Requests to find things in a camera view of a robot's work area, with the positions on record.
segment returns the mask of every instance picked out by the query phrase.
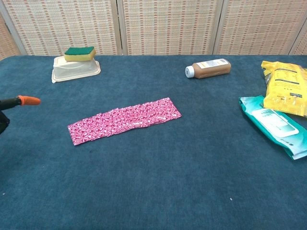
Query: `plastic food container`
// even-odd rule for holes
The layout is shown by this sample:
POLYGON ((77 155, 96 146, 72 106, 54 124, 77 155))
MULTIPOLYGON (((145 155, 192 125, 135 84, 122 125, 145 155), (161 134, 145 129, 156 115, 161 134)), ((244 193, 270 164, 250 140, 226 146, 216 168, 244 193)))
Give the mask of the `plastic food container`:
POLYGON ((100 73, 99 62, 94 58, 90 61, 66 61, 64 56, 56 57, 53 63, 52 83, 84 78, 100 73))

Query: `teal wet wipes package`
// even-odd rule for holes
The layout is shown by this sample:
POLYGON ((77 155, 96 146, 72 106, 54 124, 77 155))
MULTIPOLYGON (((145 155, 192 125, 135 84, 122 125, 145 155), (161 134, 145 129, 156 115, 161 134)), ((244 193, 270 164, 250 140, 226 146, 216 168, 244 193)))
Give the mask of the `teal wet wipes package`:
POLYGON ((306 156, 307 130, 286 114, 263 108, 263 99, 263 96, 241 97, 239 102, 249 119, 293 160, 306 156))

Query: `yellow snack bag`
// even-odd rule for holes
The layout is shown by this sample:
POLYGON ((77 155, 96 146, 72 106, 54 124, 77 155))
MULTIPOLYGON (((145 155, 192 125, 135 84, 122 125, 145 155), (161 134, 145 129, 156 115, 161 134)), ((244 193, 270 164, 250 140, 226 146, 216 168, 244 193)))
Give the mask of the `yellow snack bag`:
POLYGON ((307 117, 307 70, 299 65, 263 61, 265 108, 307 117))

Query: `yellow sponge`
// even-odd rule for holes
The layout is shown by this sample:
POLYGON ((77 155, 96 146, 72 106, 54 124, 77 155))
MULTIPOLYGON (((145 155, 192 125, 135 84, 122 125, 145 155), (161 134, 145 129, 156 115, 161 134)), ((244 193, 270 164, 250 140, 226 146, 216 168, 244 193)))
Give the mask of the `yellow sponge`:
POLYGON ((90 47, 70 47, 65 52, 65 60, 66 61, 90 61, 93 59, 96 54, 94 46, 90 47))

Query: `woven folding screen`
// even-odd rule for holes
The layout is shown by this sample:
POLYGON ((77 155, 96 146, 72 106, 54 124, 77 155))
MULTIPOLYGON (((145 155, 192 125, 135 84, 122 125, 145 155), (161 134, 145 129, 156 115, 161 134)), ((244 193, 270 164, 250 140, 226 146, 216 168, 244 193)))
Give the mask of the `woven folding screen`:
POLYGON ((305 24, 300 31, 290 54, 307 55, 307 21, 305 21, 305 24))
POLYGON ((288 54, 307 0, 225 0, 214 54, 288 54))
POLYGON ((3 0, 30 55, 63 55, 70 46, 117 54, 110 1, 3 0))
POLYGON ((19 54, 19 50, 0 15, 0 60, 19 54))
POLYGON ((222 2, 122 0, 128 54, 211 54, 222 2))

